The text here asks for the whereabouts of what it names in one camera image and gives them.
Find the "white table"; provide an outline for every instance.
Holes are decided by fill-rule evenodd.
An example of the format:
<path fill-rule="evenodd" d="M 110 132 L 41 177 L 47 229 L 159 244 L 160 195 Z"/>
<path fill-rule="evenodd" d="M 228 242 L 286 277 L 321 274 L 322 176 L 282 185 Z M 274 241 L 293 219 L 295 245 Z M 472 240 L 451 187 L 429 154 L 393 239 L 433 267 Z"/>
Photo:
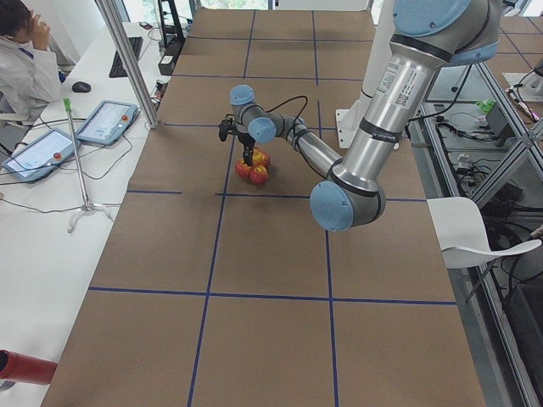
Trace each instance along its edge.
<path fill-rule="evenodd" d="M 150 40 L 148 31 L 137 23 L 127 23 L 125 28 L 128 36 L 143 37 L 139 66 L 151 92 L 157 80 L 169 80 L 159 73 L 158 43 Z M 63 84 L 61 99 L 49 104 L 42 118 L 65 119 L 62 98 L 70 98 L 74 117 L 82 118 L 104 99 L 138 104 L 128 78 L 108 77 L 114 53 L 115 46 L 104 27 Z M 90 83 L 92 90 L 72 92 L 71 85 L 76 81 Z M 69 132 L 67 125 L 58 128 Z M 47 130 L 29 131 L 24 141 L 30 142 Z M 133 150 L 102 180 L 86 179 L 93 202 L 122 201 L 147 135 L 146 119 L 140 114 L 126 133 Z M 80 153 L 95 148 L 81 146 Z M 92 176 L 100 176 L 128 148 L 128 142 L 121 138 L 83 157 L 83 168 Z M 68 166 L 75 168 L 75 163 Z M 0 183 L 13 181 L 17 180 L 11 175 L 0 176 Z M 0 186 L 0 192 L 9 201 L 41 210 L 82 205 L 76 171 L 56 170 L 35 184 Z M 115 216 L 118 208 L 110 210 Z M 72 213 L 43 215 L 0 201 L 0 348 L 59 360 L 113 225 L 97 212 L 82 217 L 70 235 L 67 228 Z M 17 383 L 0 393 L 0 407 L 37 407 L 47 390 L 47 386 Z"/>

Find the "green object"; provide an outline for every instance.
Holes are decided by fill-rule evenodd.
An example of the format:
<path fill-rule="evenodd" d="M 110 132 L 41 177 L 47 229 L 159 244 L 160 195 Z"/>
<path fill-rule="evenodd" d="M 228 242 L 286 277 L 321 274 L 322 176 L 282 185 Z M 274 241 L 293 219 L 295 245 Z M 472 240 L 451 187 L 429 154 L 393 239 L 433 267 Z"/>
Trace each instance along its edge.
<path fill-rule="evenodd" d="M 71 112 L 71 104 L 68 98 L 64 99 L 64 108 L 66 109 L 67 112 Z"/>
<path fill-rule="evenodd" d="M 483 113 L 488 114 L 494 108 L 495 100 L 492 100 L 492 99 L 482 100 L 480 102 L 476 102 L 476 105 L 479 106 L 479 109 L 481 109 Z"/>

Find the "person's hand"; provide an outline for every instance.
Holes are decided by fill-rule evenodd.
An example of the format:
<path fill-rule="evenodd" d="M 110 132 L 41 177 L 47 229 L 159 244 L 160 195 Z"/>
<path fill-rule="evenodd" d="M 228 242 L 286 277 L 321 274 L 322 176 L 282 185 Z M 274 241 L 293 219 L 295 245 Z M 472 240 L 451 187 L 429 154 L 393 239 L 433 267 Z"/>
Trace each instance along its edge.
<path fill-rule="evenodd" d="M 47 51 L 49 47 L 49 32 L 51 31 L 51 27 L 45 24 L 45 22 L 40 21 L 41 17 L 41 14 L 31 16 L 31 40 L 35 49 Z"/>

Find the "black hair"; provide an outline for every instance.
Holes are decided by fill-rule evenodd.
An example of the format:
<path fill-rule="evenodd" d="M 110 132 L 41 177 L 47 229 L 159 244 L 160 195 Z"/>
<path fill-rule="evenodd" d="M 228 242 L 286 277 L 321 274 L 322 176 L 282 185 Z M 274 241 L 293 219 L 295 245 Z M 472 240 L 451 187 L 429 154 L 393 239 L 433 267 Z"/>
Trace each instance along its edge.
<path fill-rule="evenodd" d="M 14 36 L 28 28 L 31 11 L 20 0 L 0 0 L 0 36 Z"/>

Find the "small tripod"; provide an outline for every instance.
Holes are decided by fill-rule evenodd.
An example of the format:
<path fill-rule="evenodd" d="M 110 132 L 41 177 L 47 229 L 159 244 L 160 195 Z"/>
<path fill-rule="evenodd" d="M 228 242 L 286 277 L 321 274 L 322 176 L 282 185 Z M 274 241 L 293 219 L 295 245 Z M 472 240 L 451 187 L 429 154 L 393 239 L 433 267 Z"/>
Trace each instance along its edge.
<path fill-rule="evenodd" d="M 83 175 L 83 169 L 81 167 L 81 159 L 79 157 L 79 152 L 77 151 L 77 141 L 76 141 L 76 130 L 74 129 L 74 121 L 71 114 L 70 100 L 68 98 L 64 99 L 64 107 L 66 108 L 66 114 L 68 115 L 68 123 L 70 125 L 70 134 L 71 141 L 74 145 L 74 155 L 76 156 L 76 166 L 77 174 L 79 175 L 79 183 L 81 186 L 81 195 L 83 197 L 83 205 L 77 209 L 76 212 L 70 217 L 70 226 L 68 227 L 68 233 L 72 233 L 76 228 L 77 221 L 86 215 L 92 215 L 98 212 L 103 212 L 108 219 L 113 221 L 113 216 L 108 211 L 106 205 L 101 203 L 92 203 L 91 199 L 88 197 L 87 186 L 85 185 L 85 176 Z"/>

